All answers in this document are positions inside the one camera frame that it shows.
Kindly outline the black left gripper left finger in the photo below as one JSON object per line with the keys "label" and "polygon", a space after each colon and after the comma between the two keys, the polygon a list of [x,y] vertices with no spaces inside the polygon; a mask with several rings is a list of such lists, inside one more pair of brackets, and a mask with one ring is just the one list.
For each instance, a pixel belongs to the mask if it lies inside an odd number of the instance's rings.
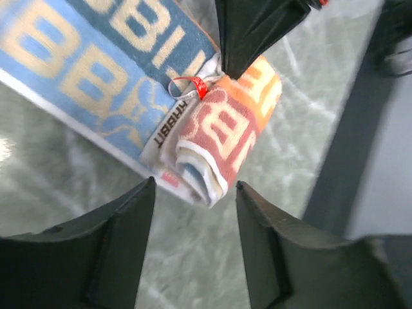
{"label": "black left gripper left finger", "polygon": [[1,238],[2,308],[133,308],[156,182],[38,234]]}

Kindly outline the striped rabbit print towel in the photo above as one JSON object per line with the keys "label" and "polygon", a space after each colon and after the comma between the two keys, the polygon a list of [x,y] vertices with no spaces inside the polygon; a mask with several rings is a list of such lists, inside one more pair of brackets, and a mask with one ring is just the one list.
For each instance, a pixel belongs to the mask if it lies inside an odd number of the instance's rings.
{"label": "striped rabbit print towel", "polygon": [[281,96],[260,56],[231,79],[175,1],[2,1],[1,81],[177,197],[226,195]]}

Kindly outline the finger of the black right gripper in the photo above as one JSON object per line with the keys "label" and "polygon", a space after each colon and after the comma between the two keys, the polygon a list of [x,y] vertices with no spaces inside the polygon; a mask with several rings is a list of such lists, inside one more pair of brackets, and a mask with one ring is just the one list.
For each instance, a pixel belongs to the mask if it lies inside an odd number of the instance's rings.
{"label": "finger of the black right gripper", "polygon": [[311,12],[311,1],[216,1],[221,68],[239,79],[269,47],[293,30]]}

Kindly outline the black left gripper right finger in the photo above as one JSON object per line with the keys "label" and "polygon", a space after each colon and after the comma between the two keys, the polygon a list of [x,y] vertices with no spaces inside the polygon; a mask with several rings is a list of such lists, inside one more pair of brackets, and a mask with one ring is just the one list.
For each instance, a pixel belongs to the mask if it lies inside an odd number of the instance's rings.
{"label": "black left gripper right finger", "polygon": [[347,240],[236,185],[252,308],[410,308],[411,236]]}

